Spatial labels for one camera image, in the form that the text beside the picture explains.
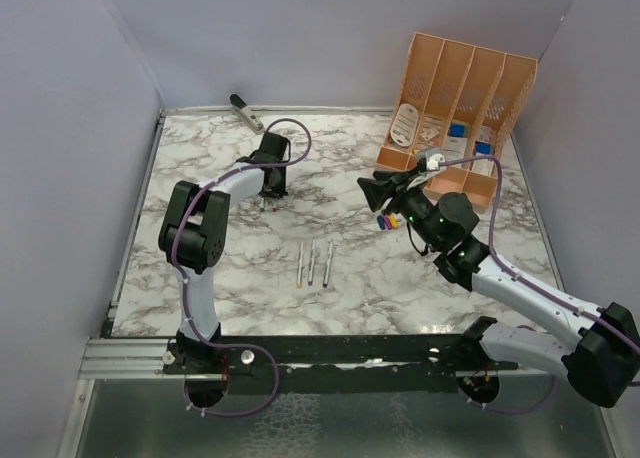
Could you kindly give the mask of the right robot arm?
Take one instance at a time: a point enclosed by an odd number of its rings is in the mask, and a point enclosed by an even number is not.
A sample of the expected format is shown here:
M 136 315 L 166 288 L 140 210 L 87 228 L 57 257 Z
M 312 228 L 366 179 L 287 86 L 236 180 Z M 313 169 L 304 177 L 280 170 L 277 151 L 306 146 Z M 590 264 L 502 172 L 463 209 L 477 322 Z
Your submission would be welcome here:
M 479 218 L 460 192 L 431 202 L 414 185 L 418 172 L 377 172 L 358 186 L 374 212 L 402 215 L 436 253 L 438 272 L 450 283 L 507 305 L 543 333 L 482 322 L 478 335 L 459 345 L 461 361 L 481 369 L 507 361 L 568 381 L 587 401 L 613 407 L 639 372 L 639 331 L 618 303 L 600 307 L 553 288 L 510 264 L 473 231 Z

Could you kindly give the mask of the white marker purple end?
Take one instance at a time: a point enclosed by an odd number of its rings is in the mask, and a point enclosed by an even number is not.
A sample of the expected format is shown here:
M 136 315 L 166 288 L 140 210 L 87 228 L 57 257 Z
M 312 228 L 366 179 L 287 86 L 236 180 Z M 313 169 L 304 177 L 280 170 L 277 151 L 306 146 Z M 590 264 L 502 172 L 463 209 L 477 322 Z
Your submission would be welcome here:
M 311 286 L 314 281 L 315 261 L 316 261 L 316 239 L 313 238 L 311 241 L 308 271 L 307 271 L 307 283 L 309 286 Z

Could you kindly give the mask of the white marker orange end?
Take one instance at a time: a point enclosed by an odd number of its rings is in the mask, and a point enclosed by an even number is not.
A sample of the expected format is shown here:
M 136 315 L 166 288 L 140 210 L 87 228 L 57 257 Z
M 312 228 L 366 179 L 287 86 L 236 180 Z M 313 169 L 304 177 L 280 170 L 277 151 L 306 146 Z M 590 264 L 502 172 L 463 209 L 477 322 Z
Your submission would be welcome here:
M 298 259 L 297 259 L 297 273 L 296 273 L 297 288 L 302 288 L 303 271 L 304 271 L 304 242 L 301 241 L 299 243 Z

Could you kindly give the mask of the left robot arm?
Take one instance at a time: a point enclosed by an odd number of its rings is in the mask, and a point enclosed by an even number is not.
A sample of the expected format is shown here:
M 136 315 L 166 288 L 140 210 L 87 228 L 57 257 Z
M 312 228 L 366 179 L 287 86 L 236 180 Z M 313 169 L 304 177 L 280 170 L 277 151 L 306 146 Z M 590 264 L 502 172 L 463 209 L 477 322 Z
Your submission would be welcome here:
M 158 245 L 182 281 L 177 347 L 199 372 L 214 370 L 221 358 L 215 343 L 221 329 L 214 307 L 213 267 L 224 251 L 229 211 L 253 196 L 285 196 L 290 159 L 290 140 L 266 132 L 257 150 L 218 178 L 202 184 L 180 181 L 173 188 Z

